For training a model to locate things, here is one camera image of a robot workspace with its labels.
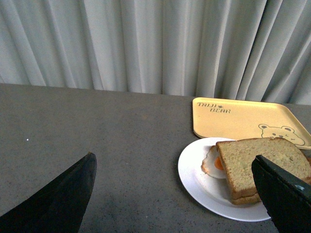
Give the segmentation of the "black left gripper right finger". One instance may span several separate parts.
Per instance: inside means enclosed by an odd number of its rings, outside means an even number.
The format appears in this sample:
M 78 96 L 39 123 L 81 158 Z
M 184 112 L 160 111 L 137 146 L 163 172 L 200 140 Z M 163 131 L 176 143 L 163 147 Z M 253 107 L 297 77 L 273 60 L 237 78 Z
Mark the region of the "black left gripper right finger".
M 258 195 L 280 233 L 311 231 L 311 185 L 262 155 L 251 165 Z

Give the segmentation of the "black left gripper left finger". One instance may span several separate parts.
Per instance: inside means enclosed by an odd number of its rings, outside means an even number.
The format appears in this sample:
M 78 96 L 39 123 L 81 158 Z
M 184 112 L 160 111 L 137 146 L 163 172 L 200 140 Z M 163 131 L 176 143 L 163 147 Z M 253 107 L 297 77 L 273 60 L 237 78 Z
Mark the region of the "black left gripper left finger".
M 92 195 L 97 159 L 88 153 L 0 217 L 2 233 L 77 233 Z

